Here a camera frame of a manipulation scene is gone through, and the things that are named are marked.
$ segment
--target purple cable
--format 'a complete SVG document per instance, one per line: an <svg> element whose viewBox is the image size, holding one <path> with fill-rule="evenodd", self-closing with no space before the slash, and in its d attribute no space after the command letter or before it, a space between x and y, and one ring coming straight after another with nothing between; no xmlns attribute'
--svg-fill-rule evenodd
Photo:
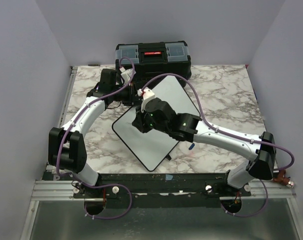
<svg viewBox="0 0 303 240"><path fill-rule="evenodd" d="M236 213L231 213L231 212L227 211L226 208L222 204L220 204L221 208L225 211L226 214L234 216L234 217L238 217L238 218L249 218L249 217L253 217L253 216L256 216L256 215L260 214L267 207L268 200L269 200L267 187L266 187L265 183L262 180L260 180L260 182L262 183L263 188L265 189L266 199L265 199L265 203L263 204L263 206L261 207L261 209L259 209L257 212L254 212L254 213L248 214L248 215L238 215Z"/></svg>
<svg viewBox="0 0 303 240"><path fill-rule="evenodd" d="M124 86L122 86L120 89L118 89L118 90L116 90L116 91L114 91L114 92L112 92L112 93L109 93L109 94L107 94L107 95L104 95L104 96L102 96L102 97L99 97L99 98L97 98L97 99L91 101L91 102L90 102L88 105L86 105L86 106L79 112L79 114L75 117L74 121L70 124L70 126L67 128L66 132L64 133L64 135L63 135L63 137L62 137L62 140L61 140L61 142L60 142L60 145L59 145L58 154L57 154L57 161L56 161L56 173L57 173L58 176L63 177L63 176L66 176L66 175L69 175L69 174L70 174L69 172L64 173L64 174L60 173L60 162L61 162L61 155L62 155L62 151L63 151L63 146L64 146L64 143L65 143L65 140L66 140L66 138L67 138L68 133L69 133L70 130L73 128L74 124L77 123L77 121L79 120L79 118L83 115L83 113L84 113L91 105L93 105L94 103L97 103L97 102L100 101L100 100L103 100L103 99L105 99L105 98L111 97L111 96L113 96L113 95L119 93L120 91L124 90L124 89L131 83L131 81L133 80L134 74L135 74L135 65L134 65L133 61L132 61L130 58L128 58L128 57L122 57L122 58L119 60L119 65L120 65L120 67L122 67L121 62L122 62L123 59L129 60L130 63L131 63L132 74L131 74L131 76L130 76L129 81L128 81ZM76 179L77 181L81 182L81 181L80 181L79 179L77 179L74 175L73 175L73 178ZM126 189L126 191L127 191L128 194L129 194L130 202L129 202L129 206L128 206L128 208L126 209L126 211L124 211L124 212L123 212L122 214L120 214L120 215L111 216L111 217L98 217L98 216L94 216L94 218L96 218L96 219L117 219L117 218L120 218L120 217L124 216L125 214L127 214L128 211L129 211L129 210L131 209L131 207L132 207L132 202L133 202L133 200L132 200L132 193L131 193L131 191L130 191L126 186L124 186L124 185L115 183L115 184L107 184L107 185L101 185L101 186L92 186L92 185L89 185L89 184L84 183L84 182L82 182L82 184L83 184L84 186L89 187L89 188L92 188L92 189L101 189L101 188L106 188L106 187L119 186L119 187L122 187L122 188Z"/></svg>
<svg viewBox="0 0 303 240"><path fill-rule="evenodd" d="M149 81L142 87L141 90L143 91L151 82L153 82L153 81L155 81L155 80L157 80L157 79L159 79L159 78L166 77L166 76L174 76L174 77L180 78L180 79L182 79L183 81L185 81L185 82L190 86L191 90L193 91L193 93L194 93L194 95L195 95L195 97L196 97L196 100L197 100L197 103L198 103L198 107L199 107L199 111L200 111L200 115L201 115L201 117L202 117L202 120L203 120L203 122L204 122L209 128L211 128L212 130L218 131L219 133L224 134L224 135L226 135L226 136L229 136L229 137L232 137L232 138L235 138L235 139L238 139L238 140L246 141L246 142L251 142L251 140L248 139L248 138L241 137L241 136L237 136L237 135L234 135L234 134L232 134L232 133L222 131L222 130L220 130L220 129L217 129L217 130L216 130L216 128L215 128L214 126L212 126L212 125L206 120L205 115L204 115L204 112L203 112L203 109L202 109L201 101L200 101L200 99L199 99L199 97L198 97L198 94L197 94L195 88L192 86L192 84L191 84L189 81L187 81L184 77L179 76L178 74L175 74L175 73L163 73L163 74L160 74L160 75L158 75L158 76L155 76L155 77L153 77L151 80L149 80ZM284 147L282 147L282 146L273 144L273 143L265 142L265 141L254 140L253 142L254 142L255 144L263 144L263 145L267 145L267 146L271 146L271 147L274 147L274 148L283 150L284 152L286 152L286 153L288 153L288 154L290 155L291 161L290 161L290 163L289 163L288 165L283 166L283 167L280 167L280 168L276 168L276 169L274 169L274 170L280 171L280 170L288 169L289 167L291 167L291 166L294 164L294 162L295 162L295 157L294 157L294 155L292 154L292 152L289 151L288 149L286 149L286 148L284 148Z"/></svg>

